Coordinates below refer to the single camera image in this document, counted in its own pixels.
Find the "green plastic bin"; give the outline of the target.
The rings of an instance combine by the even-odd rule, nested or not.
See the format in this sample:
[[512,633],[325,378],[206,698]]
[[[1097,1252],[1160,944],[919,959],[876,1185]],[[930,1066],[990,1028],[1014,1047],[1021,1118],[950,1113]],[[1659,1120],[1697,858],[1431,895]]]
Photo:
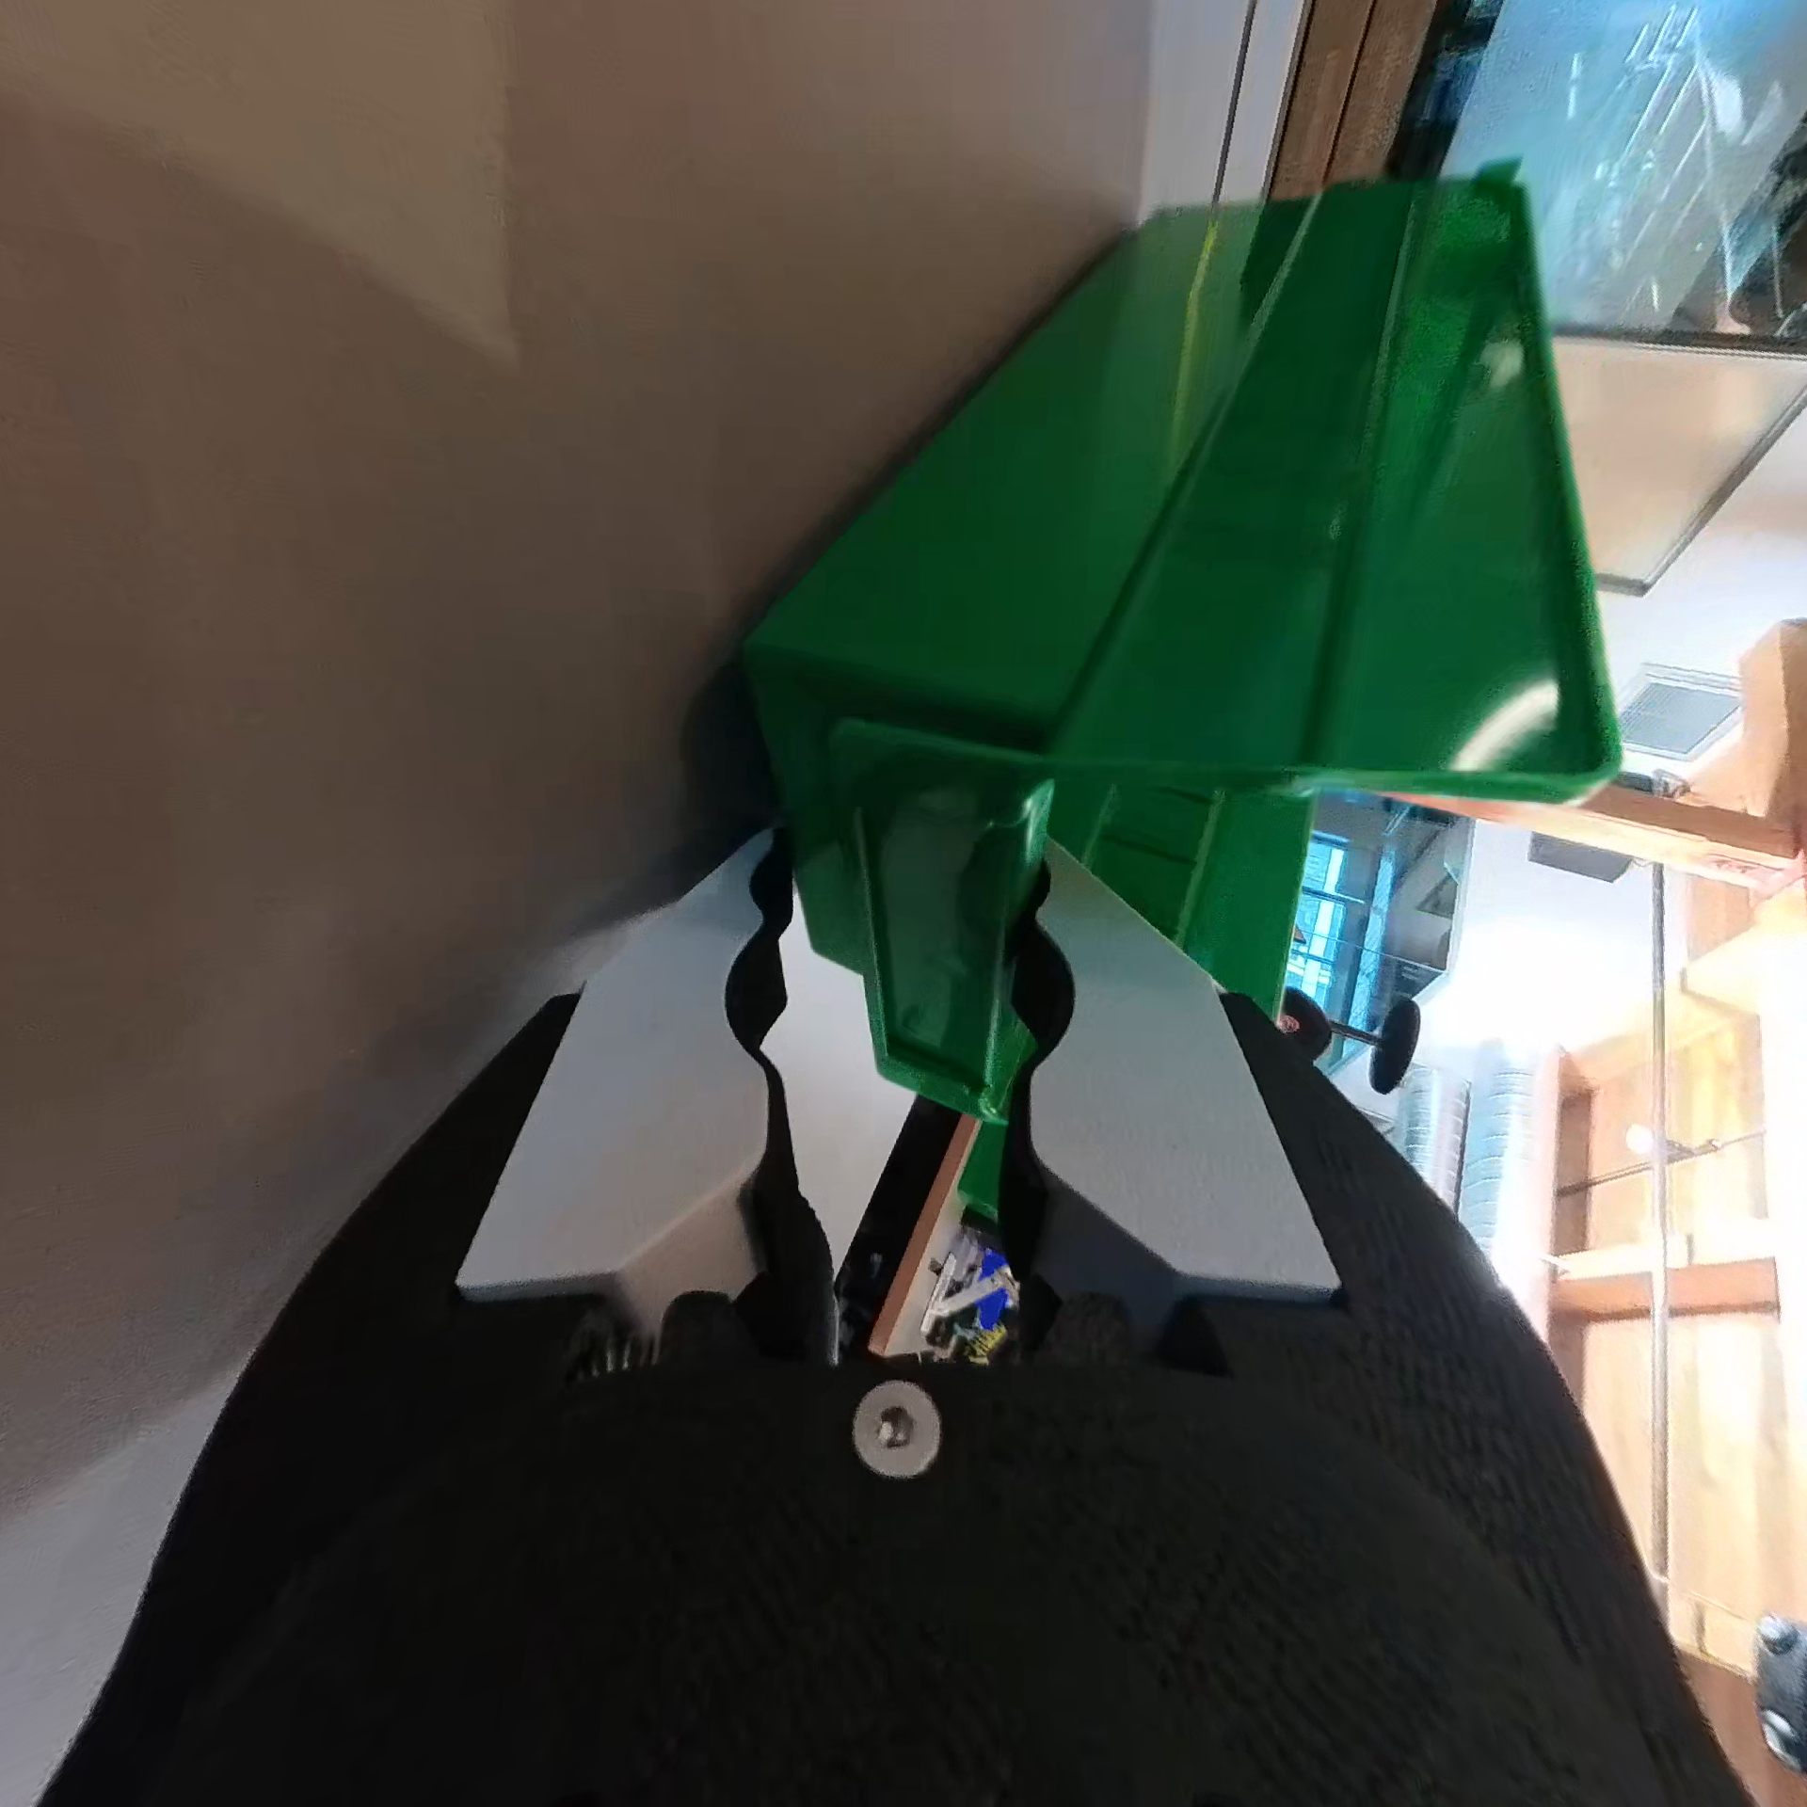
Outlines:
[[1312,796],[1567,807],[1619,771],[1516,167],[1133,228],[745,671],[884,1079],[1007,1120],[1051,848],[1276,1006]]

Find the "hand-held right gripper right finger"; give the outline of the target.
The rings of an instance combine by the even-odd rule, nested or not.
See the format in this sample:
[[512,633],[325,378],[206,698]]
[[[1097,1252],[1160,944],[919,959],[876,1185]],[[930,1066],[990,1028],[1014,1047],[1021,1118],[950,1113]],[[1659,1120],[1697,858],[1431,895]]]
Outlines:
[[1074,858],[1025,933],[1000,1230],[1027,1322],[1094,1296],[1153,1351],[1187,1301],[1340,1303],[1219,985]]

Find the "black disc stand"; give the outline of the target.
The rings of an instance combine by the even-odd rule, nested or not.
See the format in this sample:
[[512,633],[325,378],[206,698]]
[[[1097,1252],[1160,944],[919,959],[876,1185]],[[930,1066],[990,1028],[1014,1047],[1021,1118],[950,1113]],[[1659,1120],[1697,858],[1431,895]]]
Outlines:
[[1369,1047],[1369,1084],[1376,1096],[1392,1096],[1413,1066],[1423,1015],[1413,1000],[1397,1000],[1376,1028],[1359,1028],[1332,1020],[1311,997],[1289,985],[1281,995],[1276,1027],[1311,1062],[1318,1062],[1338,1042]]

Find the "grey air vent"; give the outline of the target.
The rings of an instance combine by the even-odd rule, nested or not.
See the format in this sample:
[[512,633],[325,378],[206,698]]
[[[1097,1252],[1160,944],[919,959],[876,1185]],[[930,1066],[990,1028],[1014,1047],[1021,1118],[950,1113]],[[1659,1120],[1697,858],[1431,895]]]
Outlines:
[[1672,766],[1713,754],[1742,725],[1740,684],[1717,671],[1647,662],[1617,713],[1627,756]]

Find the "silver air ducts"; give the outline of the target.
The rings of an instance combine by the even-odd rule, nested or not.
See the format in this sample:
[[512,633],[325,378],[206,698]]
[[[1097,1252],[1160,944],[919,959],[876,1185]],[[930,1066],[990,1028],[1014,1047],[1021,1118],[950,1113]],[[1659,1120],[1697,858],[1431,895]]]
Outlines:
[[1460,1070],[1415,1061],[1397,1094],[1390,1144],[1494,1264],[1520,1236],[1543,1171],[1543,1075],[1529,1051],[1494,1042]]

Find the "large glass window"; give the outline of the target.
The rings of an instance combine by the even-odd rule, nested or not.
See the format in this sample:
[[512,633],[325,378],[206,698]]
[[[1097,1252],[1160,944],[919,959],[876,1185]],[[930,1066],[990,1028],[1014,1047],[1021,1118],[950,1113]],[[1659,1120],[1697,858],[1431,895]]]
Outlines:
[[1374,1030],[1452,961],[1474,824],[1372,793],[1317,798],[1287,985],[1332,1020]]

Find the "wooden post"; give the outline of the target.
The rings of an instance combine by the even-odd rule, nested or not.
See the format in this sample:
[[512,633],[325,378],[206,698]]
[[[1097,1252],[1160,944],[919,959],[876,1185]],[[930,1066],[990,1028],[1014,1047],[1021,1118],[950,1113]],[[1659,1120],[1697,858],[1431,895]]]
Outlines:
[[1439,3],[1306,5],[1272,200],[1386,178],[1438,13]]

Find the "wooden shelving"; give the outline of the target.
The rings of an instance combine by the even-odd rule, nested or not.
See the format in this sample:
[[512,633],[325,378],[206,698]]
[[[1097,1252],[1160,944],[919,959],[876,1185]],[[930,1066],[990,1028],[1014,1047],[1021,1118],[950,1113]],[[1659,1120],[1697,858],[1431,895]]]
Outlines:
[[1649,800],[1642,988],[1560,1054],[1543,1313],[1669,1636],[1750,1681],[1802,1615],[1802,621],[1739,679]]

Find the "wooden board with electronics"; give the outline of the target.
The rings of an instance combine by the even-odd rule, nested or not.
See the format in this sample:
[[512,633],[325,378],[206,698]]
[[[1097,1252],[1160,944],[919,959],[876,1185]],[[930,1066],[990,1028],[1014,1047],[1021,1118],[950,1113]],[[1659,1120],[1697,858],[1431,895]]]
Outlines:
[[909,1106],[834,1282],[842,1364],[1007,1361],[1020,1286],[976,1197],[1000,1151],[980,1120]]

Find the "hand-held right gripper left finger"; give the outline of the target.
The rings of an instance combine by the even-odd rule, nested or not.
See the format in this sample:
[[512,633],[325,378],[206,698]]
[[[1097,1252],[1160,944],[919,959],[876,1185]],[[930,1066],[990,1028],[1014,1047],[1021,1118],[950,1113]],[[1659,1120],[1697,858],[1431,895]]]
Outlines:
[[752,834],[580,985],[458,1268],[473,1303],[589,1297],[650,1344],[684,1296],[756,1294],[777,1346],[837,1356],[822,1222],[783,1081],[788,858]]

